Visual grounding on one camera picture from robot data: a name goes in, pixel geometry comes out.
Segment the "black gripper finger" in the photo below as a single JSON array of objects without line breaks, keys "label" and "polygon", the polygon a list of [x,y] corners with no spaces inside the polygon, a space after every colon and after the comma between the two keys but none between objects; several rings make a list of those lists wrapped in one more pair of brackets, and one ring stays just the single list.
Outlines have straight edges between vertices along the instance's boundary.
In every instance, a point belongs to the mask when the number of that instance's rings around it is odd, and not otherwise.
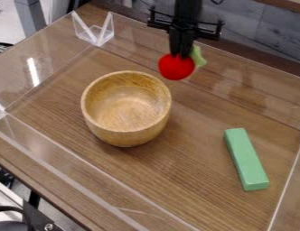
[{"label": "black gripper finger", "polygon": [[191,55],[195,40],[199,38],[199,29],[193,27],[169,28],[169,49],[173,57],[186,59]]}]

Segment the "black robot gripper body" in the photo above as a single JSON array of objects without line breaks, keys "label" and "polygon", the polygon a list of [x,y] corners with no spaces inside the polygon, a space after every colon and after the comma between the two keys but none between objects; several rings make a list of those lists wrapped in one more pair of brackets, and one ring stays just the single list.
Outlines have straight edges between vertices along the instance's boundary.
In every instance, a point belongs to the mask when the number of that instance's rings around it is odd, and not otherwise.
[{"label": "black robot gripper body", "polygon": [[152,5],[148,26],[168,32],[172,41],[180,41],[182,37],[189,40],[217,40],[221,36],[224,21],[215,23],[200,19],[204,0],[176,0],[173,14],[160,12]]}]

